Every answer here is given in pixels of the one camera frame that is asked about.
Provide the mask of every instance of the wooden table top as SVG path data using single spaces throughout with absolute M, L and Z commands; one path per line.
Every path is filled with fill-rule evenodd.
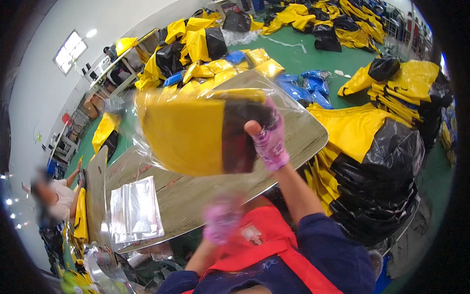
M 243 85 L 243 88 L 266 88 L 268 85 L 272 87 L 271 82 L 262 79 L 265 78 L 256 72 L 247 71 L 224 82 L 217 89 L 237 88 L 238 85 Z M 296 111 L 286 111 L 283 99 L 291 98 L 276 86 L 275 90 L 276 92 L 272 95 L 272 98 L 285 120 L 285 146 L 290 154 L 291 164 L 295 168 L 299 168 L 326 145 L 328 133 L 320 122 L 293 100 L 291 100 L 291 103 L 300 107 Z M 150 166 L 136 150 L 136 146 L 128 149 L 106 170 L 106 206 L 110 206 L 112 190 L 152 175 L 165 235 L 159 238 L 138 241 L 124 248 L 122 244 L 113 244 L 111 242 L 111 248 L 118 253 L 126 253 L 155 245 L 204 225 L 202 220 L 204 206 L 220 189 L 243 190 L 247 192 L 245 200 L 249 201 L 277 183 L 273 175 L 265 169 L 264 163 L 260 159 L 255 162 L 254 170 L 249 174 L 194 177 Z M 92 182 L 99 181 L 98 177 L 90 180 Z M 100 233 L 95 235 L 92 231 L 101 230 L 101 223 L 105 221 L 105 211 L 102 210 L 104 203 L 102 205 L 94 204 L 95 201 L 102 201 L 100 188 L 94 185 L 90 185 L 90 188 L 93 190 L 96 188 L 99 191 L 97 195 L 99 199 L 93 200 L 90 210 L 88 210 L 89 205 L 87 203 L 87 211 L 92 212 L 94 218 L 92 222 L 88 220 L 90 224 L 89 235 L 90 240 L 92 240 L 95 236 L 102 235 Z

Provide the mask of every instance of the hand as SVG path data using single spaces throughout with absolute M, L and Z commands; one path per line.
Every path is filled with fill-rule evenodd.
M 271 99 L 266 104 L 273 108 L 274 122 L 261 128 L 257 121 L 250 120 L 244 129 L 253 138 L 256 153 L 263 159 L 266 168 L 274 172 L 288 164 L 290 156 L 284 147 L 284 119 Z

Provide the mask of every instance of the white wall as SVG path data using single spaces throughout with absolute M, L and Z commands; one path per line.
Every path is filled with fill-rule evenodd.
M 18 230 L 23 244 L 35 264 L 49 270 L 43 242 L 34 224 L 31 198 L 21 189 L 21 181 L 30 181 L 33 169 L 44 162 L 41 144 L 63 111 L 73 112 L 83 94 L 75 90 L 81 77 L 73 69 L 62 74 L 52 59 L 72 30 L 81 37 L 91 29 L 97 34 L 86 39 L 88 49 L 79 58 L 79 69 L 92 64 L 102 55 L 102 49 L 121 36 L 143 36 L 152 28 L 163 28 L 171 22 L 191 16 L 200 9 L 203 0 L 58 0 L 36 30 L 20 65 L 9 106 L 11 122 L 10 173 L 14 197 L 11 211 L 15 223 L 26 226 Z M 34 143 L 33 129 L 42 134 L 42 142 Z

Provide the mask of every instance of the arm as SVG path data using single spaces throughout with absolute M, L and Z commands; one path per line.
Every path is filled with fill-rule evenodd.
M 70 218 L 74 218 L 77 212 L 77 203 L 78 203 L 78 196 L 80 195 L 80 190 L 82 189 L 82 181 L 78 183 L 77 192 L 75 192 L 75 197 L 73 198 L 72 205 L 70 206 Z
M 82 168 L 82 162 L 79 161 L 77 164 L 77 169 L 67 178 L 67 187 L 71 187 L 73 184 L 73 181 L 75 180 L 75 177 L 77 174 L 80 172 L 80 169 Z

